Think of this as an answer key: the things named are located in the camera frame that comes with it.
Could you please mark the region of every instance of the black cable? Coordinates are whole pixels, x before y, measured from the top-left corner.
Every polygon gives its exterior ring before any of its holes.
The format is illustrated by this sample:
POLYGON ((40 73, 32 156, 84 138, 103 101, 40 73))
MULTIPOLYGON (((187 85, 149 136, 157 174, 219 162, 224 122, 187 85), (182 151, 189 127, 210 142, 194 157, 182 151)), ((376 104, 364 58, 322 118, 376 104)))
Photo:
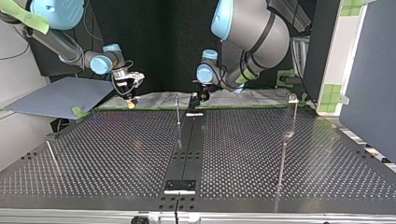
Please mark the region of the black cable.
MULTIPOLYGON (((300 5, 300 3, 297 1, 296 8, 294 9, 293 20, 291 22, 291 27, 293 27, 293 28, 294 28, 294 23, 295 23, 295 19, 296 19, 296 16, 297 16, 297 10, 298 10, 298 6, 299 5, 300 5)), ((309 94, 309 91, 308 91, 308 89, 306 88, 306 86, 304 84, 303 77, 301 76, 300 71, 298 69, 297 59, 296 59, 296 57, 294 55, 294 45, 293 45, 292 37, 290 37, 290 49, 291 49, 291 58, 293 59, 294 64, 296 65, 297 76, 300 78, 301 83, 303 84, 303 87, 305 89, 306 94, 308 95, 309 98, 311 98, 312 103, 315 106, 315 109, 318 109, 318 105, 314 102, 314 99, 312 98, 311 94, 309 94)))
POLYGON ((227 86, 227 87, 229 87, 229 88, 231 88, 231 89, 234 89, 234 90, 242 90, 242 89, 244 89, 243 87, 241 88, 241 87, 232 87, 230 84, 228 84, 227 83, 227 81, 226 80, 224 80, 224 76, 225 76, 225 74, 227 73, 227 67, 225 66, 225 65, 222 65, 221 66, 221 68, 220 68, 220 72, 221 71, 223 71, 223 73, 222 74, 218 74, 213 68, 212 68, 212 65, 210 65, 209 63, 201 63, 201 64, 205 64, 205 65, 207 65, 207 66, 209 66, 210 67, 210 69, 212 69, 212 72, 215 74, 215 76, 216 76, 216 80, 218 81, 218 87, 221 87, 221 83, 223 83, 225 86, 227 86))
POLYGON ((26 49, 22 53, 16 54, 14 56, 6 57, 6 58, 0 58, 0 61, 18 58, 18 57, 22 56, 24 53, 26 53, 26 51, 29 49, 29 47, 30 47, 30 45, 27 44, 26 49))

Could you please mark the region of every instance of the thin metal pole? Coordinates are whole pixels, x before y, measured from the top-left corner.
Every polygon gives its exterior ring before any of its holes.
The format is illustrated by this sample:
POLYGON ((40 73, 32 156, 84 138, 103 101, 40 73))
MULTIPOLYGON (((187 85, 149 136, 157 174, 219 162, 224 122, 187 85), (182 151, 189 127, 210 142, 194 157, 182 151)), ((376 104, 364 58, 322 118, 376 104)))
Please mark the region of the thin metal pole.
POLYGON ((180 111, 178 107, 178 95, 176 94, 176 110, 177 110, 177 124, 180 125, 180 111))
POLYGON ((298 108, 298 103, 296 103, 296 106, 294 107, 293 128, 291 130, 293 133, 294 133, 294 126, 295 126, 296 118, 297 118, 297 108, 298 108))
POLYGON ((286 148, 288 144, 285 142, 282 146, 282 157, 280 159, 280 171, 279 171, 279 179, 277 182, 277 186, 282 188, 282 179, 283 179, 283 170, 285 169, 285 158, 286 158, 286 148))

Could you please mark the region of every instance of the robotic arm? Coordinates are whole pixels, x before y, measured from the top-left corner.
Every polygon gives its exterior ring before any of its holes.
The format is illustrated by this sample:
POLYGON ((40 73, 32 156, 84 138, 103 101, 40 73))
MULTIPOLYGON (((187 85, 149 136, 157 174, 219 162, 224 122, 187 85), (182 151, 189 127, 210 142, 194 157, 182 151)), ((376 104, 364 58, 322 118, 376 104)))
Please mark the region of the robotic arm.
POLYGON ((264 0, 219 0, 212 33, 242 48, 241 61, 228 72, 216 66, 218 54, 207 49, 197 69, 198 81, 236 93, 261 71, 279 64, 290 44, 286 23, 267 9, 264 0))
POLYGON ((125 61, 120 46, 112 44, 104 46, 104 52, 84 50, 62 30, 73 29, 83 17, 83 0, 15 0, 26 10, 40 15, 49 21, 50 29, 46 35, 28 28, 20 21, 7 14, 0 13, 0 20, 13 24, 18 30, 23 30, 59 55, 62 62, 89 68, 98 75, 112 74, 112 81, 117 93, 127 101, 130 108, 135 105, 135 89, 143 82, 144 75, 130 73, 132 61, 125 61))

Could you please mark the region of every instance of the vertical metal post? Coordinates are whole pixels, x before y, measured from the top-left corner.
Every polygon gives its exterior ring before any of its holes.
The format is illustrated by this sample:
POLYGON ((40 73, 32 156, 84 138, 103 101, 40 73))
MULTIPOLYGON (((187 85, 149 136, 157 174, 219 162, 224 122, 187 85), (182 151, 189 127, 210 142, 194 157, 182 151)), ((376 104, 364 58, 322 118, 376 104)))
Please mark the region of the vertical metal post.
POLYGON ((177 110, 177 124, 178 125, 180 125, 181 124, 181 122, 180 122, 180 111, 179 111, 179 107, 178 107, 178 95, 176 94, 176 103, 175 103, 175 105, 176 105, 176 110, 177 110))
POLYGON ((285 142, 282 146, 282 157, 280 158, 280 171, 277 186, 282 188, 283 170, 285 169, 285 159, 286 159, 286 148, 288 144, 285 142))
POLYGON ((298 108, 298 102, 296 103, 295 107, 294 107, 294 116, 293 116, 293 128, 292 128, 292 132, 294 133, 294 127, 296 124, 296 118, 297 118, 297 108, 298 108))
POLYGON ((59 174, 61 175, 62 172, 61 172, 61 168, 59 167, 59 164, 58 164, 58 158, 56 158, 55 157, 55 153, 53 153, 52 146, 50 145, 50 141, 47 141, 46 143, 47 143, 47 146, 49 147, 50 155, 51 155, 51 157, 53 158, 53 160, 55 162, 56 169, 58 170, 59 174))

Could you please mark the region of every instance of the optical breadboard table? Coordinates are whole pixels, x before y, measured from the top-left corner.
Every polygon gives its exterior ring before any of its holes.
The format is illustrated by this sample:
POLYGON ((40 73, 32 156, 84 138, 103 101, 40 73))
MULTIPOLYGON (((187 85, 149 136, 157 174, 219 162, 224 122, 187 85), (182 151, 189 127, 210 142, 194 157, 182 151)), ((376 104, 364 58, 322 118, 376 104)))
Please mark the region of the optical breadboard table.
POLYGON ((96 111, 0 173, 0 223, 115 212, 219 220, 348 214, 396 223, 396 174, 312 109, 299 108, 294 124, 293 112, 204 110, 182 114, 178 125, 176 111, 96 111), (170 181, 194 190, 168 194, 170 181))

